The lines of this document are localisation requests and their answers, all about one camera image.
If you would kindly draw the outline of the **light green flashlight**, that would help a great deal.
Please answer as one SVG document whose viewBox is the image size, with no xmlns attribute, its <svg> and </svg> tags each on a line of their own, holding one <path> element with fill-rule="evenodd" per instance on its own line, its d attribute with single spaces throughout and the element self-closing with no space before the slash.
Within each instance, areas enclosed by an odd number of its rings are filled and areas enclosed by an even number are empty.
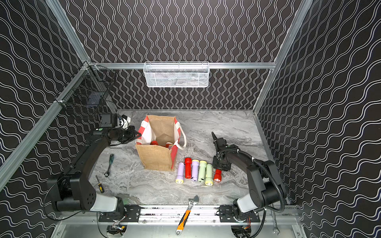
<svg viewBox="0 0 381 238">
<path fill-rule="evenodd" d="M 207 166 L 206 166 L 205 185 L 206 186 L 212 186 L 213 185 L 213 166 L 212 166 L 212 164 L 207 164 Z"/>
<path fill-rule="evenodd" d="M 206 161 L 200 161 L 199 162 L 198 182 L 200 182 L 200 183 L 205 181 L 206 167 L 207 167 L 207 162 Z"/>
</svg>

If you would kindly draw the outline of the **jute tote bag red trim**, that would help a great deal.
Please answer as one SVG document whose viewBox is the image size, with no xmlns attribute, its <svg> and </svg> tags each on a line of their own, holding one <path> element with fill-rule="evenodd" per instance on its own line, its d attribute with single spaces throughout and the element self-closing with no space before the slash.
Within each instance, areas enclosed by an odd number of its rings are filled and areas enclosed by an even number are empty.
<svg viewBox="0 0 381 238">
<path fill-rule="evenodd" d="M 147 170 L 172 171 L 174 170 L 178 150 L 184 150 L 187 139 L 180 122 L 176 117 L 147 115 L 141 122 L 136 140 L 136 149 L 139 158 Z M 166 143 L 173 146 L 166 148 Z"/>
</svg>

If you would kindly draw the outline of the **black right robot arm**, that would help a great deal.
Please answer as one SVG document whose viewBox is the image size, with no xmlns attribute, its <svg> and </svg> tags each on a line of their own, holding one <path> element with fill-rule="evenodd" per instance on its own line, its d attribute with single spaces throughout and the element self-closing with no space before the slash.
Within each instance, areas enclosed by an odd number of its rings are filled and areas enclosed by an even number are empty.
<svg viewBox="0 0 381 238">
<path fill-rule="evenodd" d="M 212 137 L 216 149 L 213 168 L 227 172 L 234 164 L 247 175 L 249 193 L 233 202 L 233 217 L 241 221 L 251 212 L 265 209 L 284 212 L 287 195 L 275 163 L 256 159 L 237 145 L 228 145 L 224 138 L 214 133 Z"/>
</svg>

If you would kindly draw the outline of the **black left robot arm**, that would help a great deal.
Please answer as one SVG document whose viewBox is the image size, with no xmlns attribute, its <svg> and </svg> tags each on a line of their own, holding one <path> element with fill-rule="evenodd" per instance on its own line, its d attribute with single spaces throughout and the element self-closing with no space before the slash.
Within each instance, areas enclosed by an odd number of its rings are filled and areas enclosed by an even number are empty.
<svg viewBox="0 0 381 238">
<path fill-rule="evenodd" d="M 74 160 L 58 175 L 47 180 L 47 200 L 56 212 L 123 212 L 120 198 L 98 194 L 89 178 L 99 156 L 112 142 L 128 144 L 141 134 L 131 125 L 131 118 L 103 114 L 100 126 L 89 133 L 85 145 Z"/>
</svg>

